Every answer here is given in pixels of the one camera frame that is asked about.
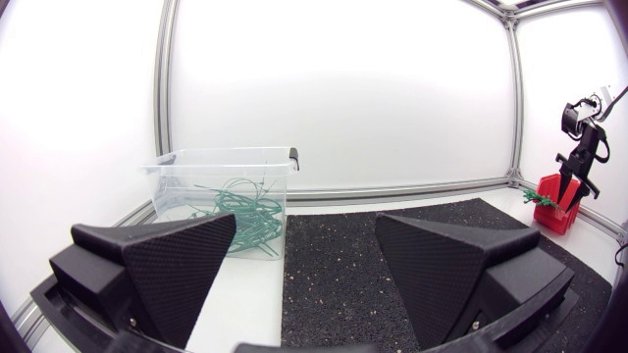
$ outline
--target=aluminum frame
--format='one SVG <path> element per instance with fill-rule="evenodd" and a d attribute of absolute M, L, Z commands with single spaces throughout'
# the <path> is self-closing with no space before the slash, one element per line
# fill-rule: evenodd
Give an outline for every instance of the aluminum frame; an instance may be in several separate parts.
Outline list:
<path fill-rule="evenodd" d="M 155 149 L 157 156 L 173 151 L 170 133 L 170 59 L 173 29 L 179 0 L 165 0 L 157 36 L 153 114 L 155 117 Z"/>
<path fill-rule="evenodd" d="M 506 173 L 511 179 L 520 179 L 521 176 L 521 141 L 523 140 L 523 75 L 521 73 L 521 56 L 519 55 L 519 41 L 516 29 L 519 24 L 511 15 L 501 18 L 508 35 L 508 48 L 512 62 L 512 74 L 514 78 L 514 132 L 512 137 L 512 154 L 510 156 L 510 168 Z"/>

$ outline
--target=black mat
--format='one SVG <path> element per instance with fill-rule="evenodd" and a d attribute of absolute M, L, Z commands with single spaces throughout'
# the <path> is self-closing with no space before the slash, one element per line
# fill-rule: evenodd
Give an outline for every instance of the black mat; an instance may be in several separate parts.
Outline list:
<path fill-rule="evenodd" d="M 480 199 L 387 213 L 471 227 L 524 227 Z M 539 246 L 574 270 L 571 289 L 580 296 L 540 351 L 577 352 L 602 315 L 610 284 L 546 238 Z M 283 313 L 283 346 L 375 343 L 380 352 L 419 350 L 375 237 L 374 212 L 288 217 Z"/>

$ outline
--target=transparent plastic bin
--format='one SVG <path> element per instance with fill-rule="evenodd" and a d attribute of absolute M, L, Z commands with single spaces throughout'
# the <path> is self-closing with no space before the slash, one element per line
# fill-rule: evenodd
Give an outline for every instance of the transparent plastic bin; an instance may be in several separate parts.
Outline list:
<path fill-rule="evenodd" d="M 228 257 L 284 257 L 287 179 L 298 171 L 295 148 L 187 149 L 143 167 L 156 222 L 234 213 L 237 231 Z"/>

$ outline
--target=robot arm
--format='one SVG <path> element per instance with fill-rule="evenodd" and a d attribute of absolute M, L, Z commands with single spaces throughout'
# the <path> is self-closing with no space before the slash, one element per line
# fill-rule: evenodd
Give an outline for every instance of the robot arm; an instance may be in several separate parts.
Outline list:
<path fill-rule="evenodd" d="M 567 103 L 562 113 L 561 129 L 571 139 L 578 142 L 578 146 L 571 151 L 569 158 L 565 158 L 560 153 L 556 156 L 556 161 L 560 162 L 560 188 L 558 189 L 559 203 L 564 196 L 567 186 L 573 177 L 580 180 L 580 186 L 576 190 L 573 199 L 569 202 L 569 211 L 583 197 L 588 196 L 591 191 L 594 198 L 598 198 L 600 190 L 589 180 L 588 175 L 594 160 L 600 163 L 608 162 L 610 158 L 610 148 L 606 141 L 606 132 L 596 124 L 603 122 L 610 114 L 615 103 L 628 91 L 626 87 L 621 94 L 612 103 L 608 104 L 606 110 L 602 114 L 602 100 L 597 94 L 590 98 L 583 98 L 575 105 Z M 605 87 L 602 88 L 602 95 L 606 101 L 610 101 Z M 600 157 L 597 154 L 598 146 L 602 142 L 606 147 L 606 157 Z"/>

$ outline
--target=textured black gripper pad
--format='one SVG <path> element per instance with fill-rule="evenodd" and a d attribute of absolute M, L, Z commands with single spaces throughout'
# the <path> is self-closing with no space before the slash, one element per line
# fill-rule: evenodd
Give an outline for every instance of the textured black gripper pad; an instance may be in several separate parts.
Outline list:
<path fill-rule="evenodd" d="M 533 228 L 494 230 L 378 214 L 375 233 L 422 348 L 445 342 L 484 269 L 539 243 Z"/>
<path fill-rule="evenodd" d="M 127 268 L 145 311 L 137 314 L 154 325 L 154 338 L 180 348 L 189 340 L 235 233 L 234 215 L 72 229 L 76 245 Z M 137 324 L 143 328 L 140 317 Z"/>

